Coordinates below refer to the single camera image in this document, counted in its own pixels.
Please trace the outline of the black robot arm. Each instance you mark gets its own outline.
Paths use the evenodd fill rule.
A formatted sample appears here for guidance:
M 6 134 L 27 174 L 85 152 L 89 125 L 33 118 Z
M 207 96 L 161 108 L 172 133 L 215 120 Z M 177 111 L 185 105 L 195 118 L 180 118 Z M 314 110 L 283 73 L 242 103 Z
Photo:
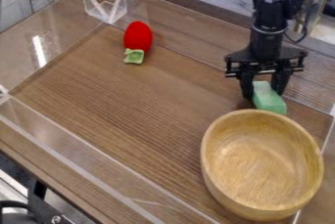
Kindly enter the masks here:
M 252 0 L 250 45 L 226 57 L 226 76 L 240 80 L 243 96 L 250 100 L 256 75 L 273 75 L 271 88 L 282 95 L 291 75 L 305 70 L 307 51 L 283 45 L 289 21 L 303 3 L 305 0 Z

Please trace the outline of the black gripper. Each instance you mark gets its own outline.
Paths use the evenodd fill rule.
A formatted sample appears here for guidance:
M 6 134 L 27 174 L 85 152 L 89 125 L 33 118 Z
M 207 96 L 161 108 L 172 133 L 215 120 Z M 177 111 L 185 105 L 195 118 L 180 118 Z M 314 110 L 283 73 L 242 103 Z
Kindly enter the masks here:
M 255 75 L 273 74 L 271 88 L 283 95 L 291 75 L 305 70 L 307 50 L 283 47 L 281 55 L 269 60 L 262 60 L 252 54 L 250 47 L 230 54 L 226 58 L 226 76 L 240 79 L 243 96 L 252 99 Z

